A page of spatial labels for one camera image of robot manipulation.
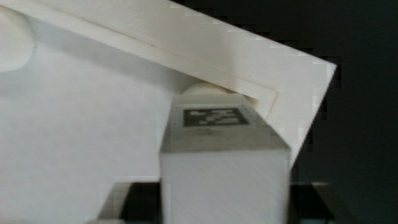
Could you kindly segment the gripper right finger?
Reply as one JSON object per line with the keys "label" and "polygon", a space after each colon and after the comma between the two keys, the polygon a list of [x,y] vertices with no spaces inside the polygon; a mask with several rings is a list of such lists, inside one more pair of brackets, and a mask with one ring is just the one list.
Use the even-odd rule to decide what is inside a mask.
{"label": "gripper right finger", "polygon": [[328,183],[314,182],[312,189],[319,198],[319,205],[314,207],[312,217],[307,224],[342,224],[337,193]]}

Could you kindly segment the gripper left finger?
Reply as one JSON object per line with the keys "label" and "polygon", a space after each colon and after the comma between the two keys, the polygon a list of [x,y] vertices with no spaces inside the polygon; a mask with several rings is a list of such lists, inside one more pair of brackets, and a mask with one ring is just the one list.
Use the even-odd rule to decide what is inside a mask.
{"label": "gripper left finger", "polygon": [[117,182],[113,184],[99,209],[97,217],[86,221],[86,224],[125,224],[125,221],[120,218],[120,214],[129,187],[129,182]]}

